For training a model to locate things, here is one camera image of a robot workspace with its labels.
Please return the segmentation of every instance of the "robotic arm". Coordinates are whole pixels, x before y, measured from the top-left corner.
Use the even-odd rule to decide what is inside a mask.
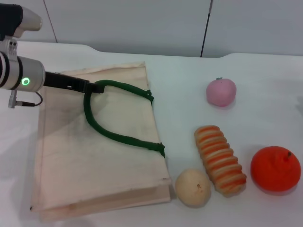
[[[11,4],[0,4],[0,88],[12,90],[9,108],[35,106],[17,101],[17,91],[37,92],[42,86],[86,93],[103,93],[104,88],[88,80],[47,72],[40,61],[17,56],[18,43],[24,31],[39,31],[42,19],[31,10]]]

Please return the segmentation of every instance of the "pink fruit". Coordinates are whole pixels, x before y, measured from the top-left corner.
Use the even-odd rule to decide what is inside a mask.
[[[217,78],[206,89],[207,101],[217,106],[228,106],[236,97],[237,88],[230,79]]]

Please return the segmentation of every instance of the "toy fruit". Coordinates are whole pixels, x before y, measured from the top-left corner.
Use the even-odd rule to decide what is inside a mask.
[[[207,101],[217,106],[228,106],[236,97],[237,88],[230,79],[217,78],[206,89]]]
[[[215,125],[200,127],[194,137],[203,165],[216,190],[226,197],[241,192],[246,185],[246,175],[220,128]]]
[[[289,150],[272,146],[259,150],[250,165],[252,179],[264,190],[284,192],[296,186],[301,176],[297,157]]]
[[[207,176],[197,169],[184,170],[175,183],[178,198],[188,206],[205,205],[211,195]]]

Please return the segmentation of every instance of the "round beige fruit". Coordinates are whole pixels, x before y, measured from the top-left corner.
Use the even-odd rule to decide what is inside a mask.
[[[197,169],[186,169],[175,183],[178,198],[188,206],[203,206],[210,195],[210,181],[208,177]]]

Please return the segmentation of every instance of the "beige bag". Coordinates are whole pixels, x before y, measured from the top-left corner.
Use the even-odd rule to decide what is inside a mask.
[[[95,82],[111,79],[147,90],[144,63],[64,74]],[[156,151],[125,145],[86,121],[83,94],[44,87],[40,107],[32,211],[44,221],[170,201],[171,179]],[[106,87],[93,94],[92,111],[105,129],[159,143],[149,100]]]

